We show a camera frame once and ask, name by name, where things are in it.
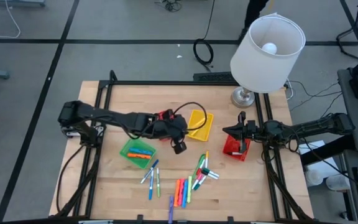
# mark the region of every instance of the lamp base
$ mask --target lamp base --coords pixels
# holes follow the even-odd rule
[[[237,87],[231,95],[231,102],[238,108],[247,108],[252,105],[254,101],[254,93],[243,87]]]

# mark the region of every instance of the light bulb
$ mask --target light bulb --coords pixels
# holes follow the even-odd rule
[[[273,43],[266,43],[263,47],[262,50],[266,51],[267,53],[270,54],[276,54],[277,53],[277,46]]]

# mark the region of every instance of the red container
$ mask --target red container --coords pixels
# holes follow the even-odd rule
[[[247,150],[242,155],[229,155],[228,152],[239,152],[240,141],[235,140],[232,136],[228,135],[226,143],[223,147],[223,153],[232,158],[238,159],[240,161],[245,161],[247,153],[249,151],[249,145],[251,144],[250,139],[246,139]]]

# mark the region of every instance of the wooden tabletop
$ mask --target wooden tabletop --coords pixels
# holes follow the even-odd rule
[[[98,82],[83,82],[79,100],[94,105]],[[214,115],[208,142],[186,138],[187,150],[176,155],[169,141],[142,139],[156,148],[154,159],[159,159],[161,197],[156,190],[149,200],[149,180],[140,184],[146,170],[119,155],[128,137],[121,128],[108,126],[104,135],[98,179],[91,217],[95,219],[134,220],[143,214],[145,220],[168,220],[169,196],[174,194],[175,181],[192,175],[201,154],[209,150],[208,167],[220,175],[219,180],[207,178],[197,191],[192,191],[191,203],[186,208],[175,208],[175,220],[225,221],[233,216],[235,221],[273,221],[269,186],[265,164],[260,155],[262,145],[252,142],[245,162],[237,161],[222,153],[227,134],[223,127],[237,123],[241,111],[230,101],[234,86],[145,86],[116,85],[112,89],[110,110],[121,113],[156,113],[169,108],[175,109],[188,101],[203,105]],[[265,115],[263,97],[262,110]],[[273,117],[291,124],[290,112],[284,90],[270,94]],[[195,105],[182,108],[179,113],[188,121]],[[255,104],[244,110],[247,119],[257,121]],[[79,139],[67,142],[62,165],[79,148]],[[62,180],[60,206],[72,196],[78,185],[84,150],[68,165]],[[281,150],[287,189],[308,214],[313,216],[303,169],[298,154]],[[282,196],[278,189],[280,214],[284,217]],[[83,194],[82,213],[88,191]],[[55,214],[55,197],[50,214]]]

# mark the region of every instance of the table lamp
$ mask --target table lamp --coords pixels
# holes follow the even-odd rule
[[[283,87],[306,43],[293,21],[271,14],[255,20],[230,61],[233,78],[240,84],[232,95],[239,108],[250,106],[256,93]]]

